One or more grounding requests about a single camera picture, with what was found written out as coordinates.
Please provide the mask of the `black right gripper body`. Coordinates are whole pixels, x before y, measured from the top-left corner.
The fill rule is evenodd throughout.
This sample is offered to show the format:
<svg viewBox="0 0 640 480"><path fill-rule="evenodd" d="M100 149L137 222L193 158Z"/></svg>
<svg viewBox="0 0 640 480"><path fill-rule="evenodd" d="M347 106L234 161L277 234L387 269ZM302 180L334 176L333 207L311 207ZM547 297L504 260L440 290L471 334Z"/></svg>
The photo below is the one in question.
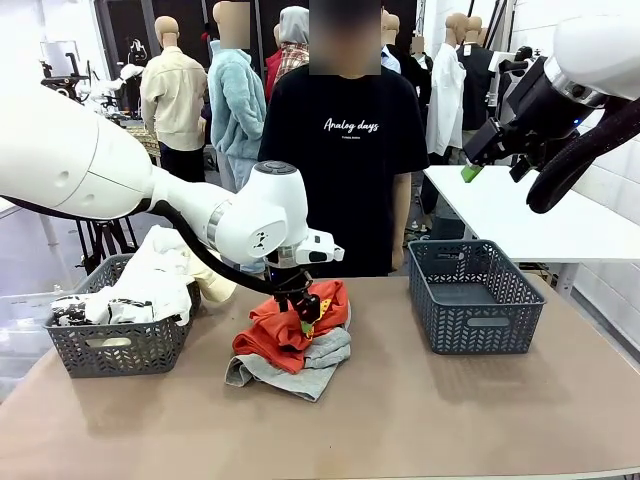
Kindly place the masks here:
<svg viewBox="0 0 640 480"><path fill-rule="evenodd" d="M598 108L598 92L564 74L555 57L542 57L507 97L514 117L506 124L510 151L541 168Z"/></svg>

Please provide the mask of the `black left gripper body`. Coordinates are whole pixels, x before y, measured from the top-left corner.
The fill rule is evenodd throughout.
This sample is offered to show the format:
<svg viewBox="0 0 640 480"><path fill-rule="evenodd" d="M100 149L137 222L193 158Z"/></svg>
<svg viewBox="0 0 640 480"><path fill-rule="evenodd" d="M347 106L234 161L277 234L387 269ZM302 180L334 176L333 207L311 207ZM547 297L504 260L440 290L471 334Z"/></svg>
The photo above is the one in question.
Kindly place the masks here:
<svg viewBox="0 0 640 480"><path fill-rule="evenodd" d="M267 266L267 281L274 288L274 296L286 296L289 306L291 296L306 291L312 282L308 269L304 266L281 269L270 265Z"/></svg>

